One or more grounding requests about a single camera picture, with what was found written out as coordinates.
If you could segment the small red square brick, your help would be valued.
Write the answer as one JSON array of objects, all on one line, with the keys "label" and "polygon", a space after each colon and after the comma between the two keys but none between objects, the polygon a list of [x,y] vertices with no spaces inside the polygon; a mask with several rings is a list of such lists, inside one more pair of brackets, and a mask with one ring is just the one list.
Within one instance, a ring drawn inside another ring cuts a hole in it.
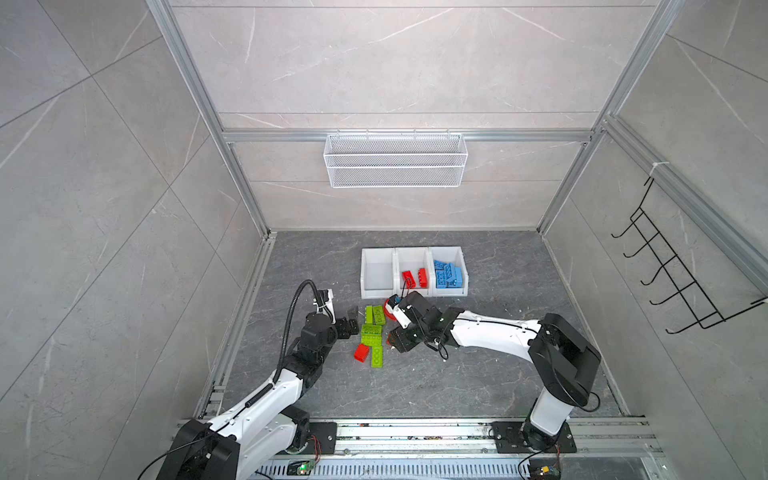
[{"label": "small red square brick", "polygon": [[354,352],[353,358],[364,363],[371,352],[371,348],[365,344],[359,344]]}]

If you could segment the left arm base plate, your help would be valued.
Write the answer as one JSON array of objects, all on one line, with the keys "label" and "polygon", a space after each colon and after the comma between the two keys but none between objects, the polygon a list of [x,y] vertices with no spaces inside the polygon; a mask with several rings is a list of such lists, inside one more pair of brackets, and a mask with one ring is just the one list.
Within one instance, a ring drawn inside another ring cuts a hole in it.
[{"label": "left arm base plate", "polygon": [[338,424],[330,421],[310,421],[296,426],[288,454],[333,455],[337,442]]}]

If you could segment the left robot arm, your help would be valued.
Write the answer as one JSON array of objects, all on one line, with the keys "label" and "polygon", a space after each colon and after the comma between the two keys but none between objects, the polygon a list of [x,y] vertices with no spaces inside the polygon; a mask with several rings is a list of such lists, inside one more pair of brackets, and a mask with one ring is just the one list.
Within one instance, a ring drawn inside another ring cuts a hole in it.
[{"label": "left robot arm", "polygon": [[311,441],[310,417],[295,403],[317,382],[334,344],[355,334],[351,318],[335,316],[333,292],[306,279],[289,304],[278,362],[271,376],[240,402],[208,420],[192,419],[157,466],[158,479],[248,479],[281,451]]}]

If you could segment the green brick bottom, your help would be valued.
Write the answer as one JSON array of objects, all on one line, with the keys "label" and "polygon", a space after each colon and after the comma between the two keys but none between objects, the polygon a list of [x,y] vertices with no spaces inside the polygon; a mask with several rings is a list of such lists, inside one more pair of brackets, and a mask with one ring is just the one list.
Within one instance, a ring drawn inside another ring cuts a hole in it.
[{"label": "green brick bottom", "polygon": [[371,367],[383,367],[383,347],[381,345],[373,346],[371,348]]}]

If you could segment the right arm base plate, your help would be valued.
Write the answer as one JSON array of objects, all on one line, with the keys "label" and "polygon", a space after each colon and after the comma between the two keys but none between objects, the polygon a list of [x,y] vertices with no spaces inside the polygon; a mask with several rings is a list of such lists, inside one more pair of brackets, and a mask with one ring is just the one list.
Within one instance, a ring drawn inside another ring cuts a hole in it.
[{"label": "right arm base plate", "polygon": [[523,421],[494,421],[488,430],[500,454],[576,453],[577,447],[570,426],[564,423],[560,431],[549,436]]}]

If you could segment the red brick bottom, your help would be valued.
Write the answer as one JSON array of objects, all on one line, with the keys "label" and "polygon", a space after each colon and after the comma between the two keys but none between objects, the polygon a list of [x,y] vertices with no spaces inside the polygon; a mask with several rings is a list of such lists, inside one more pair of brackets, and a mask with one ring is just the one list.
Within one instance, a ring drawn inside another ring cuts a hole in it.
[{"label": "red brick bottom", "polygon": [[406,290],[411,290],[416,288],[416,281],[411,271],[403,271],[401,275],[403,280],[403,287]]}]

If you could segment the red curved arch piece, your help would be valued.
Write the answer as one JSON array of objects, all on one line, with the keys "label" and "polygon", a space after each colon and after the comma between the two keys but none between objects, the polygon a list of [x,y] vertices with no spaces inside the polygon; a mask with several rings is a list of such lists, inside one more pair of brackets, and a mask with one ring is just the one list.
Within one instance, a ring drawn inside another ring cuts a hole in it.
[{"label": "red curved arch piece", "polygon": [[394,315],[394,312],[393,312],[393,303],[392,303],[392,301],[390,299],[387,299],[387,300],[384,301],[383,311],[384,311],[384,315],[386,316],[387,319],[392,320],[392,321],[397,321],[397,319],[396,319],[396,317]]}]

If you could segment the green studded brick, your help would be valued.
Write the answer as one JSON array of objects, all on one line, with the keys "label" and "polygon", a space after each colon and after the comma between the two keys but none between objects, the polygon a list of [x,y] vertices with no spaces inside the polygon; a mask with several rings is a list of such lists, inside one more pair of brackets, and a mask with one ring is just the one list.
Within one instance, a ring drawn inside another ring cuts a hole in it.
[{"label": "green studded brick", "polygon": [[362,334],[360,343],[371,348],[381,347],[382,336],[380,334]]}]

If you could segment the blue brick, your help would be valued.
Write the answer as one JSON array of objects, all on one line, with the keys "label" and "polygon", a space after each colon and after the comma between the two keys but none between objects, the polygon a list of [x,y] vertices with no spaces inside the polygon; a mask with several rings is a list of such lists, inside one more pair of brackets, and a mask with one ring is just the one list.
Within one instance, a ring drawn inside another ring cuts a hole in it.
[{"label": "blue brick", "polygon": [[463,274],[459,266],[450,262],[433,261],[435,286],[438,289],[458,289],[463,287]]}]

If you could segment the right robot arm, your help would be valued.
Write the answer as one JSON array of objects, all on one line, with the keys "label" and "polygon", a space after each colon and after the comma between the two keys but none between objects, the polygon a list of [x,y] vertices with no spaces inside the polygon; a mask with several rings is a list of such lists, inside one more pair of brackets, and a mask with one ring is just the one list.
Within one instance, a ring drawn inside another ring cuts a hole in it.
[{"label": "right robot arm", "polygon": [[558,314],[512,320],[457,307],[441,311],[416,291],[390,297],[384,312],[397,323],[387,342],[400,353],[423,344],[446,361],[450,347],[474,347],[533,364],[543,389],[521,427],[521,435],[535,450],[555,446],[573,410],[590,410],[601,354]]}]

